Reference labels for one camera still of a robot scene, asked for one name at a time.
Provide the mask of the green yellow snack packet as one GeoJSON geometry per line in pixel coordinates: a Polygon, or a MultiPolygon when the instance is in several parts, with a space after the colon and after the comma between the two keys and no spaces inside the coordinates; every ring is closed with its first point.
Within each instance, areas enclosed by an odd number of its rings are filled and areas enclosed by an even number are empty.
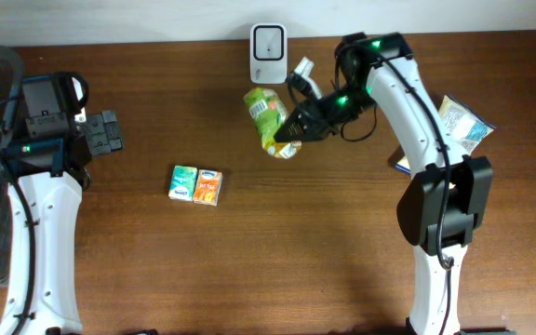
{"type": "Polygon", "coordinates": [[[279,159],[290,159],[302,148],[300,141],[275,140],[276,132],[288,118],[288,110],[274,90],[255,87],[244,96],[243,101],[258,132],[261,147],[268,155],[279,159]]]}

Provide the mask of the orange tissue pack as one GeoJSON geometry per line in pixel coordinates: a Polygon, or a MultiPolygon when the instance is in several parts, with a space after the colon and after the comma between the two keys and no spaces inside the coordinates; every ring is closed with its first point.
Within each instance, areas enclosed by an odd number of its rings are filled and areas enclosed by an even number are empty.
{"type": "Polygon", "coordinates": [[[200,169],[194,189],[193,201],[197,204],[217,206],[221,183],[221,172],[200,169]]]}

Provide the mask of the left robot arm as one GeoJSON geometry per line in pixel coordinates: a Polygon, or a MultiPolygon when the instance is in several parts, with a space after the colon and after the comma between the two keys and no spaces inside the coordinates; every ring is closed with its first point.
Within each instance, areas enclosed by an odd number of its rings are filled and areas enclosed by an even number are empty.
{"type": "Polygon", "coordinates": [[[93,157],[123,149],[116,113],[87,115],[77,72],[24,77],[27,111],[0,150],[12,214],[7,303],[0,334],[80,334],[75,228],[93,157]]]}

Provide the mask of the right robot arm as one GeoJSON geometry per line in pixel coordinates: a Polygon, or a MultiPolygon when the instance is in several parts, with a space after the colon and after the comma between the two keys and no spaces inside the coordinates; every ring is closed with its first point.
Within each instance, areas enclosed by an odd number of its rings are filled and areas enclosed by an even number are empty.
{"type": "Polygon", "coordinates": [[[396,216],[415,258],[411,334],[460,334],[462,261],[483,220],[493,176],[487,157],[471,157],[453,139],[427,93],[401,33],[346,35],[334,53],[333,91],[323,94],[302,60],[286,80],[301,93],[275,133],[278,142],[321,141],[342,135],[368,107],[379,107],[409,162],[411,182],[396,216]]]}

